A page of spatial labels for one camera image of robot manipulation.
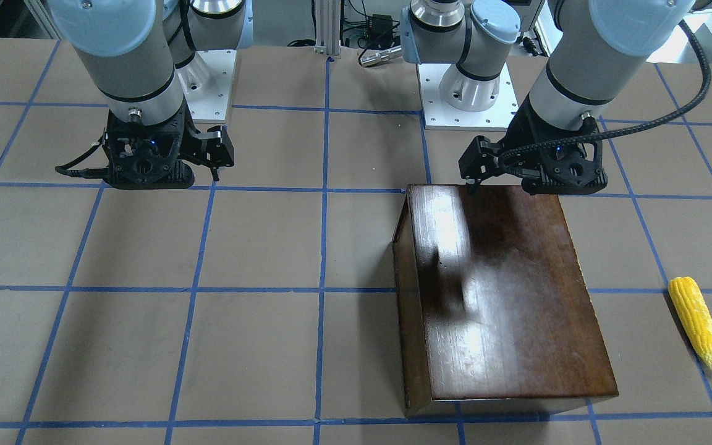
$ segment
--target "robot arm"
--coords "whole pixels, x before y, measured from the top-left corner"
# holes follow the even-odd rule
[[[700,60],[696,98],[667,116],[629,129],[599,133],[595,116],[607,109],[645,59],[669,38],[694,0],[557,0],[550,2],[562,41],[512,119],[506,136],[472,141],[459,161],[461,177],[477,185],[501,174],[522,179],[531,194],[590,194],[608,182],[601,141],[652,129],[700,103],[710,68],[695,37],[681,23]],[[712,8],[712,2],[700,2]],[[591,146],[588,153],[585,146]]]
[[[194,174],[183,161],[210,168],[214,180],[220,167],[234,164],[225,127],[203,133],[190,118],[184,90],[194,90],[201,74],[179,73],[199,59],[197,49],[250,45],[245,11],[251,2],[178,3],[50,0],[57,28],[109,106],[97,145],[57,172],[103,179],[117,189],[184,189],[194,184]],[[107,155],[107,167],[71,169],[97,147]]]

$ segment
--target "silver metal joint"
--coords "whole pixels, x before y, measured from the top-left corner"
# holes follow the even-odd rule
[[[193,0],[192,8],[204,14],[226,14],[238,8],[243,0]]]
[[[410,11],[426,25],[447,28],[457,25],[466,15],[463,3],[440,3],[435,0],[412,0]]]

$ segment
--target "black band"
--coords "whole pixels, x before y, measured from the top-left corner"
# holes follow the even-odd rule
[[[186,60],[183,60],[182,62],[175,63],[175,69],[180,70],[180,68],[185,67],[186,65],[189,65],[189,63],[191,63],[192,60],[194,60],[194,57],[196,56],[196,54],[197,54],[197,51],[192,51],[192,54],[189,57],[187,57]]]
[[[460,65],[461,63],[466,61],[466,58],[468,57],[468,51],[469,48],[472,47],[472,21],[469,20],[468,18],[472,16],[472,10],[469,9],[466,11],[466,40],[463,43],[463,52],[460,54],[460,59],[457,61],[457,65]]]
[[[240,10],[244,8],[245,3],[246,3],[246,0],[243,0],[235,8],[232,8],[227,12],[221,12],[220,14],[210,14],[209,12],[200,11],[199,9],[196,9],[194,7],[192,9],[194,9],[194,13],[197,14],[198,16],[205,17],[205,18],[212,18],[214,20],[219,20],[219,19],[223,19],[223,18],[227,18],[227,17],[232,17],[235,14],[238,14],[238,12],[240,12]]]
[[[567,88],[561,83],[559,83],[556,78],[554,78],[554,73],[551,72],[551,63],[546,63],[546,76],[548,76],[548,81],[551,82],[552,85],[554,85],[554,88],[559,91],[562,96],[565,96],[566,98],[570,99],[571,101],[578,102],[579,104],[584,104],[584,105],[605,105],[611,102],[612,99],[605,99],[602,101],[596,101],[594,99],[587,99],[587,98],[582,98],[579,96],[579,94],[576,94]]]
[[[433,25],[428,25],[425,22],[422,22],[419,20],[419,17],[416,17],[413,14],[408,14],[410,15],[410,19],[413,20],[416,25],[418,25],[419,28],[424,29],[424,31],[430,31],[430,33],[449,33],[449,31],[454,31],[460,27],[460,22],[455,23],[455,25],[451,26],[433,26]]]
[[[150,94],[147,94],[146,96],[139,96],[138,98],[121,98],[120,96],[115,96],[113,94],[106,93],[104,90],[101,90],[102,93],[104,93],[104,96],[107,96],[107,98],[114,99],[115,101],[119,102],[127,102],[127,103],[135,103],[135,102],[144,102],[144,101],[149,101],[152,98],[155,98],[161,93],[164,93],[164,91],[169,88],[170,85],[172,85],[172,81],[175,80],[175,70],[172,70],[172,75],[169,76],[169,80],[166,81],[166,83],[163,85],[163,87],[158,88],[158,90],[153,91]]]
[[[466,71],[463,67],[461,67],[460,63],[456,63],[455,68],[457,68],[457,70],[460,71],[460,73],[466,76],[467,78],[480,82],[488,82],[489,80],[494,80],[495,78],[499,77],[499,74],[502,73],[502,71],[499,71],[498,73],[492,76],[478,76],[477,74],[472,74]]]

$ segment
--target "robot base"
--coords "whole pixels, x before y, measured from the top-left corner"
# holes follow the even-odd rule
[[[210,82],[186,93],[192,119],[197,124],[225,124],[235,79],[235,50],[200,51],[210,68]]]
[[[507,65],[502,68],[502,86],[494,106],[484,112],[464,112],[441,99],[438,84],[451,63],[418,65],[419,95],[425,112],[425,127],[441,130],[506,130],[518,111],[515,90]]]

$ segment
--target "box top surface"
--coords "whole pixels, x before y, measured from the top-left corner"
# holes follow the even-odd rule
[[[433,399],[617,394],[559,199],[410,186]]]

